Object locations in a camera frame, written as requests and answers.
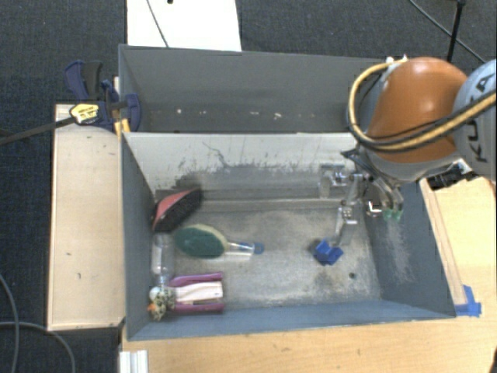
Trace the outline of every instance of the black carpet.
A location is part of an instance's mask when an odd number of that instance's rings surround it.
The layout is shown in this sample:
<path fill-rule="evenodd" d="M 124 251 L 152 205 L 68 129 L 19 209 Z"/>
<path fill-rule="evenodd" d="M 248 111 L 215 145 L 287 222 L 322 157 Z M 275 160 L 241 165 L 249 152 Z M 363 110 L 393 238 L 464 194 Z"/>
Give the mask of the black carpet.
<path fill-rule="evenodd" d="M 416 0 L 451 29 L 455 0 Z M 22 131 L 52 120 L 62 80 L 74 59 L 104 62 L 117 73 L 126 40 L 125 0 L 0 0 L 0 128 Z M 242 47 L 369 58 L 445 57 L 449 38 L 407 0 L 237 0 Z M 467 0 L 460 37 L 485 60 L 495 58 L 496 0 Z M 454 63 L 479 62 L 457 46 Z M 0 147 L 0 273 L 21 320 L 44 324 L 50 233 L 50 134 Z M 0 291 L 0 321 L 12 320 Z M 0 329 L 0 371 L 9 371 L 14 333 Z M 116 371 L 115 329 L 64 333 L 78 372 Z M 22 331 L 18 371 L 70 371 L 50 337 Z"/>

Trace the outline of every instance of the blue tape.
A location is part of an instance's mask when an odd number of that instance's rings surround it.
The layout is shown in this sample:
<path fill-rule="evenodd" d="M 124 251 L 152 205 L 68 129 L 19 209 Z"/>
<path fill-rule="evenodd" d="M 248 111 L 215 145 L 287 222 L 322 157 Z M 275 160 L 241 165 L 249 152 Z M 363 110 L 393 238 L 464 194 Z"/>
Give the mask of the blue tape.
<path fill-rule="evenodd" d="M 455 305 L 457 316 L 475 316 L 481 315 L 481 303 L 474 300 L 473 291 L 470 286 L 463 284 L 464 293 L 466 293 L 466 304 Z"/>

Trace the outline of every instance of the sponge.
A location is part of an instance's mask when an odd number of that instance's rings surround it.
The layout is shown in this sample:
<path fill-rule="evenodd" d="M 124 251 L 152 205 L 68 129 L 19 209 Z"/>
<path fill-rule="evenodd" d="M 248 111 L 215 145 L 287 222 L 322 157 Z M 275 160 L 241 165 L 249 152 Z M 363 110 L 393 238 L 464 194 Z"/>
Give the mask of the sponge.
<path fill-rule="evenodd" d="M 178 249 L 192 257 L 217 258 L 229 249 L 224 235 L 204 224 L 179 229 L 174 240 Z"/>

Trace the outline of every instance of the scrub brush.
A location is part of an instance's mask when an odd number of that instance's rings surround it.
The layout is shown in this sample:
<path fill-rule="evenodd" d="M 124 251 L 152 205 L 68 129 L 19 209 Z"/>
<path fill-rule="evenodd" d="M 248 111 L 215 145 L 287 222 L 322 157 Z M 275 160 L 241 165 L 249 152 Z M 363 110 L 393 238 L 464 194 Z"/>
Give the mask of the scrub brush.
<path fill-rule="evenodd" d="M 217 229 L 204 224 L 179 229 L 174 234 L 174 240 L 178 249 L 199 258 L 217 258 L 224 253 L 250 257 L 264 251 L 262 243 L 229 242 Z"/>
<path fill-rule="evenodd" d="M 200 188 L 184 190 L 165 197 L 155 206 L 152 231 L 171 232 L 176 229 L 181 221 L 200 206 L 201 201 Z"/>

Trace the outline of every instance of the pink brush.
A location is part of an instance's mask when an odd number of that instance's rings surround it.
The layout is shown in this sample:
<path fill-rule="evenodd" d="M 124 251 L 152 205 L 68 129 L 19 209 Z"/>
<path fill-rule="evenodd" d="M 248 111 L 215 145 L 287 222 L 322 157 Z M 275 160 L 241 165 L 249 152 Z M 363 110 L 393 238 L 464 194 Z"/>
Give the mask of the pink brush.
<path fill-rule="evenodd" d="M 165 197 L 155 207 L 152 230 L 171 232 L 200 206 L 201 200 L 202 191 L 200 188 L 184 190 Z"/>

